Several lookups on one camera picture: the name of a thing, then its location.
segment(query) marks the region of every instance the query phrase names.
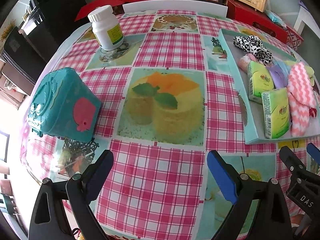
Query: cake picture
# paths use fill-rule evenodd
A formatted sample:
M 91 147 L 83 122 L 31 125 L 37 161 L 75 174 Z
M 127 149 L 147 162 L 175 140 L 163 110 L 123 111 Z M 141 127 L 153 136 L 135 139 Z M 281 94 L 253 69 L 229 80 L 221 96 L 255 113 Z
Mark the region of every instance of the cake picture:
M 173 144 L 203 145 L 201 72 L 135 69 L 118 135 Z
M 191 15 L 160 15 L 151 31 L 198 32 L 196 18 Z

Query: screw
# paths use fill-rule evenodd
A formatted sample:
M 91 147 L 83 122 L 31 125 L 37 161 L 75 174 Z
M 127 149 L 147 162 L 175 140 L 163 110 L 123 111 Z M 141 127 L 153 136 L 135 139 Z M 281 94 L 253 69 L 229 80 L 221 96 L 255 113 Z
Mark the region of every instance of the screw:
M 242 173 L 240 175 L 240 178 L 243 179 L 243 180 L 247 180 L 247 179 L 249 179 L 249 176 L 247 174 L 245 174 L 245 173 Z
M 49 183 L 49 181 L 50 181 L 49 178 L 44 178 L 44 179 L 42 180 L 42 183 L 43 183 L 43 184 L 47 184 L 47 183 Z
M 278 184 L 278 180 L 275 179 L 275 178 L 272 178 L 272 179 L 271 179 L 271 183 L 272 183 L 272 184 Z
M 81 179 L 81 173 L 76 173 L 75 175 L 72 176 L 72 178 L 73 178 L 74 180 Z

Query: teal plastic container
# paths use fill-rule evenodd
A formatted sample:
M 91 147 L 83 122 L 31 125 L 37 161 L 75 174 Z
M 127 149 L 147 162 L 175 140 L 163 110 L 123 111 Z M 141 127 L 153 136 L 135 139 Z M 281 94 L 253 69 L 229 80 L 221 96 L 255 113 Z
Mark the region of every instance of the teal plastic container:
M 28 123 L 43 134 L 89 142 L 101 106 L 100 100 L 72 68 L 48 73 L 34 95 Z

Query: leopard print scrunchie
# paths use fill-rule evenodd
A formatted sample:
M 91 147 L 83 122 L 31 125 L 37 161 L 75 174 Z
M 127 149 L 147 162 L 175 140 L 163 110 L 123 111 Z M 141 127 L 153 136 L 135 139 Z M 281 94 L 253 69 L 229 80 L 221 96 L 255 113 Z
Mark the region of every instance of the leopard print scrunchie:
M 235 36 L 233 38 L 233 44 L 243 49 L 245 52 L 250 52 L 265 64 L 270 63 L 273 59 L 271 51 L 263 45 L 262 40 L 260 40 L 258 36 Z

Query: teal box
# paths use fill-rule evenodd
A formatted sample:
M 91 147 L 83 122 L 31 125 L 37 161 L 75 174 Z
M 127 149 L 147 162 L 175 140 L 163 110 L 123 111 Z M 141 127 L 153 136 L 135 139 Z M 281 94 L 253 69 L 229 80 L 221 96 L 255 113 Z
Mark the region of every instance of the teal box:
M 48 73 L 34 95 L 28 123 L 43 134 L 89 142 L 101 106 L 100 100 L 72 68 Z
M 289 129 L 289 131 L 287 131 L 279 138 L 269 139 L 265 136 L 263 106 L 248 99 L 248 75 L 247 73 L 240 70 L 236 64 L 236 62 L 242 56 L 247 54 L 247 52 L 244 52 L 242 49 L 239 49 L 235 45 L 233 45 L 234 36 L 247 37 L 248 35 L 230 30 L 220 29 L 219 41 L 222 48 L 227 52 L 228 65 L 234 79 L 234 87 L 238 93 L 238 99 L 243 118 L 245 144 L 277 143 L 281 141 L 299 140 L 320 135 L 320 115 L 318 114 L 316 118 L 310 118 L 309 127 L 303 136 L 293 137 L 291 135 L 291 129 Z M 263 45 L 271 51 L 274 59 L 276 59 L 277 61 L 296 61 L 296 59 L 291 55 L 273 45 L 270 45 L 267 42 L 263 42 Z M 316 109 L 319 113 L 319 104 L 317 104 Z

